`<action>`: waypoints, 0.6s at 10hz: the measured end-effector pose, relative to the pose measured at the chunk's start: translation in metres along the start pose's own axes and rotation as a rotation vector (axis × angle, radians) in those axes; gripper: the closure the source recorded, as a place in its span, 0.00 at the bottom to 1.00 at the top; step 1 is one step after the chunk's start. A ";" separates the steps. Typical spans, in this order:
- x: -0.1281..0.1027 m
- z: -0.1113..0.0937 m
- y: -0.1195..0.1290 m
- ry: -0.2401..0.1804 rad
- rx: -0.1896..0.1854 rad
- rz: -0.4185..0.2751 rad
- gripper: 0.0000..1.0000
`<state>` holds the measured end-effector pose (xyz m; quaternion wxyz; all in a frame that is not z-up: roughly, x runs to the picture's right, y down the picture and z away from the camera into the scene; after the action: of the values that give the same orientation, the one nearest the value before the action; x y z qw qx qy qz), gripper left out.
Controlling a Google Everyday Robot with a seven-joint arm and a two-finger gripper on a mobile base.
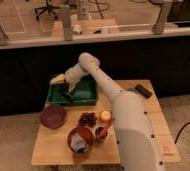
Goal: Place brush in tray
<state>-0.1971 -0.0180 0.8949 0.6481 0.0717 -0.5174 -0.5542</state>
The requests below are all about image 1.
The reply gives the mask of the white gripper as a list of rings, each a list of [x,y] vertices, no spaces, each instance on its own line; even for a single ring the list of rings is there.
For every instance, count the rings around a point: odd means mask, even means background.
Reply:
[[[74,103],[74,96],[71,94],[71,92],[74,90],[77,84],[76,77],[71,72],[65,73],[65,82],[68,84],[68,91],[65,91],[63,93],[63,96],[70,102]]]

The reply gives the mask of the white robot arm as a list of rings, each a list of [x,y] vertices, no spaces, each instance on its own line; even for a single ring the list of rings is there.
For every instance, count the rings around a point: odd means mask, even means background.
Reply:
[[[123,171],[165,171],[147,109],[141,97],[127,91],[100,68],[89,53],[79,55],[78,63],[65,72],[69,84],[90,74],[111,103],[113,125]]]

